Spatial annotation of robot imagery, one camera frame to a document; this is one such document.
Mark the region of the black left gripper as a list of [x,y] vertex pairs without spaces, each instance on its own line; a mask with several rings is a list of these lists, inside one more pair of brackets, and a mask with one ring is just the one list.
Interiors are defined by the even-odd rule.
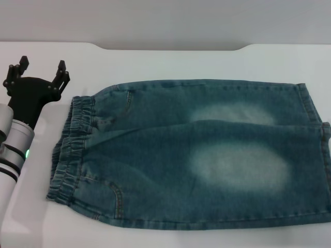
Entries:
[[21,77],[28,65],[27,56],[22,56],[17,65],[9,65],[3,86],[10,97],[8,106],[13,110],[13,118],[30,127],[35,127],[42,108],[50,102],[61,99],[70,76],[64,60],[59,62],[52,82],[36,77]]

